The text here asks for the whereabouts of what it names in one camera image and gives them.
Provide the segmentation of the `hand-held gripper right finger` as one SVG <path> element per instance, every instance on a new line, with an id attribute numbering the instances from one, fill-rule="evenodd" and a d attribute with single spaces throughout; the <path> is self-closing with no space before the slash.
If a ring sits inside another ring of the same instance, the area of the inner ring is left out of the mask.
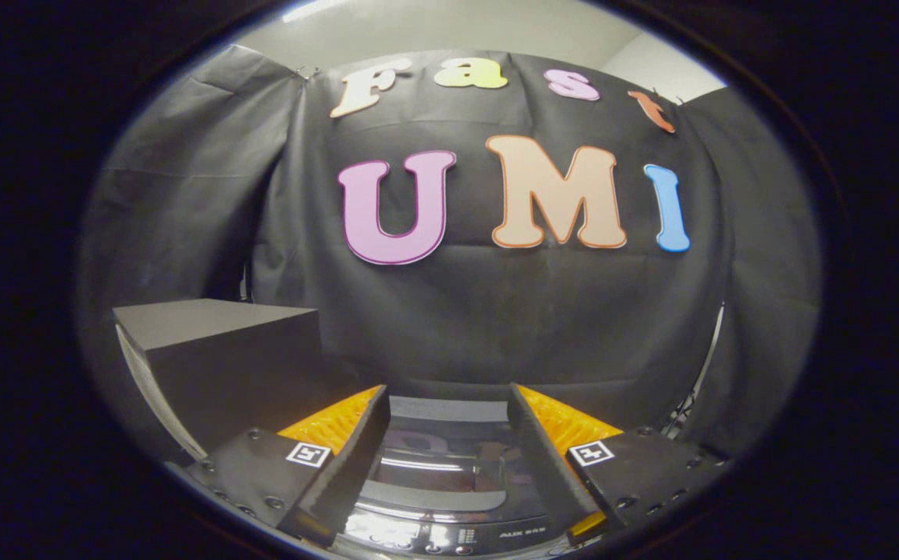
<path id="1" fill-rule="evenodd" d="M 615 428 L 517 383 L 509 389 L 507 415 L 535 489 L 571 545 L 642 532 L 723 473 L 712 450 L 648 426 Z"/>

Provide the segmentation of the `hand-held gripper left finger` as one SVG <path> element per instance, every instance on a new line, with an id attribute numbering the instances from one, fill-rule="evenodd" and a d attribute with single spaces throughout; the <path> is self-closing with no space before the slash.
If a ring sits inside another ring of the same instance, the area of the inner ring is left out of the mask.
<path id="1" fill-rule="evenodd" d="M 330 545 L 359 500 L 389 422 L 387 387 L 371 387 L 286 429 L 244 429 L 186 467 L 184 481 L 261 530 Z"/>

